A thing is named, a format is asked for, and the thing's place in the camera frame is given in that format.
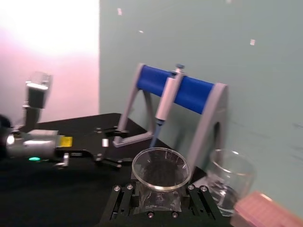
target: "blue pipette holder bar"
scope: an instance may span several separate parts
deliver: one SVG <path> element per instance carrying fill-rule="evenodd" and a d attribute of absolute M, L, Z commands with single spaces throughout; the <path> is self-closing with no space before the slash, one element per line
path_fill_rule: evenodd
<path fill-rule="evenodd" d="M 121 147 L 144 140 L 149 140 L 155 132 L 155 116 L 152 110 L 151 94 L 160 96 L 163 93 L 166 79 L 171 72 L 156 69 L 145 64 L 139 64 L 134 78 L 133 88 L 128 98 L 124 113 L 121 115 L 118 130 L 125 130 L 128 115 L 133 106 L 137 93 L 142 90 L 149 115 L 149 129 L 146 133 L 129 138 L 115 137 L 114 145 Z M 194 165 L 200 157 L 200 151 L 206 144 L 210 133 L 215 129 L 215 148 L 223 148 L 226 129 L 226 112 L 228 100 L 227 85 L 208 83 L 202 80 L 184 76 L 174 103 L 201 114 L 191 147 L 188 151 L 187 162 Z"/>

